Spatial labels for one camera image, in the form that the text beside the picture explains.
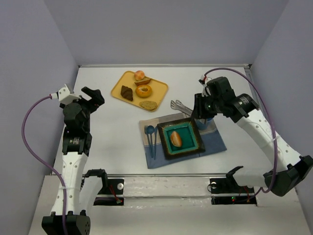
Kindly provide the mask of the metal tongs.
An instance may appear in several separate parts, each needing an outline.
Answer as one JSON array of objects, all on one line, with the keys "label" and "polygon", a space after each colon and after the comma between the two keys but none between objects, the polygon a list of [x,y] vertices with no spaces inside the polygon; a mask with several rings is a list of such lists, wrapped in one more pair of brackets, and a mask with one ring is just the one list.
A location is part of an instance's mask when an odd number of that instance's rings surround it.
[{"label": "metal tongs", "polygon": [[192,116],[192,112],[193,110],[191,110],[190,108],[188,108],[187,106],[185,106],[181,101],[179,100],[171,100],[170,102],[170,107],[171,109],[173,110],[177,110],[177,111],[180,111],[184,114],[186,114],[187,116]]}]

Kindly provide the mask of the glazed oval bun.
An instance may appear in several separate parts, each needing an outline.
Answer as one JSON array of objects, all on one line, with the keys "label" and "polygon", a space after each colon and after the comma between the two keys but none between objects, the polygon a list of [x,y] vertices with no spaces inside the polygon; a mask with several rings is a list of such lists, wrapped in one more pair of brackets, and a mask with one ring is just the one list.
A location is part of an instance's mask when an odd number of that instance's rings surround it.
[{"label": "glazed oval bun", "polygon": [[182,140],[177,131],[173,131],[170,135],[170,141],[174,147],[180,148],[182,147]]}]

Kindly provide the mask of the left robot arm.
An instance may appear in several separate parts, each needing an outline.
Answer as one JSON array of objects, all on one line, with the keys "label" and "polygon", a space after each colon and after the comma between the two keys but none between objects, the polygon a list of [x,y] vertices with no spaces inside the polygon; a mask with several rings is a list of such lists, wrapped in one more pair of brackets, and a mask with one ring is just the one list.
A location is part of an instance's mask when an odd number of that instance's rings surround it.
[{"label": "left robot arm", "polygon": [[81,91],[90,99],[76,95],[67,85],[51,95],[60,102],[65,128],[62,180],[50,215],[42,219],[42,228],[48,235],[88,235],[90,232],[90,218],[85,207],[88,203],[82,201],[81,187],[92,141],[90,115],[105,100],[100,90],[83,87]]}]

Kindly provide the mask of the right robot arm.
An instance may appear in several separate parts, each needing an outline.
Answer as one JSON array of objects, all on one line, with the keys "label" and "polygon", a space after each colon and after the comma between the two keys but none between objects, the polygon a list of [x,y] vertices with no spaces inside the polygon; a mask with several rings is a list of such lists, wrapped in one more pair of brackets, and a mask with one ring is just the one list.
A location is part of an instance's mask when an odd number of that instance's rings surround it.
[{"label": "right robot arm", "polygon": [[312,157],[301,156],[276,131],[272,131],[251,96],[236,96],[226,77],[212,80],[204,77],[199,82],[203,91],[194,96],[192,117],[208,119],[222,114],[230,118],[252,138],[273,167],[272,170],[255,170],[237,166],[227,173],[227,178],[238,186],[267,188],[280,197],[306,178],[313,167]]}]

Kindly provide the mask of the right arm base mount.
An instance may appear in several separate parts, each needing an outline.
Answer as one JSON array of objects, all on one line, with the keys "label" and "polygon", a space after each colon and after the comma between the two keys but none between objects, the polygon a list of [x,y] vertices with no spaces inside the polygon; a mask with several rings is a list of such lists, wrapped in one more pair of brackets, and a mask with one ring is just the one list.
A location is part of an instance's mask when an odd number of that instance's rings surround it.
[{"label": "right arm base mount", "polygon": [[254,188],[239,186],[233,175],[243,166],[230,170],[224,177],[211,178],[207,190],[212,205],[257,205]]}]

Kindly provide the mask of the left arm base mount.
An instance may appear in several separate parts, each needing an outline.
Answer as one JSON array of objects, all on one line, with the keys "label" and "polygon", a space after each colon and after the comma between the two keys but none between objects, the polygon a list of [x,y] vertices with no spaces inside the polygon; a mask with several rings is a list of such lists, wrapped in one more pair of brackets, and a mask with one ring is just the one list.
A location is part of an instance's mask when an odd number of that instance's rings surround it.
[{"label": "left arm base mount", "polygon": [[104,169],[88,170],[82,178],[80,204],[87,206],[123,206],[124,179],[109,179]]}]

